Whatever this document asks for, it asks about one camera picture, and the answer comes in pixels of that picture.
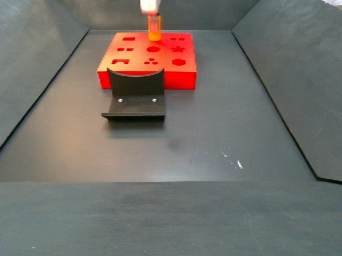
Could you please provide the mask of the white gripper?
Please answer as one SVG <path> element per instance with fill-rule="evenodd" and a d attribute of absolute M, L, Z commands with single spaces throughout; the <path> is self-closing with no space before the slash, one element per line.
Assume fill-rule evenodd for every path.
<path fill-rule="evenodd" d="M 158 30 L 158 6 L 160 0 L 140 0 L 141 13 L 149 16 L 149 29 L 150 31 Z"/>

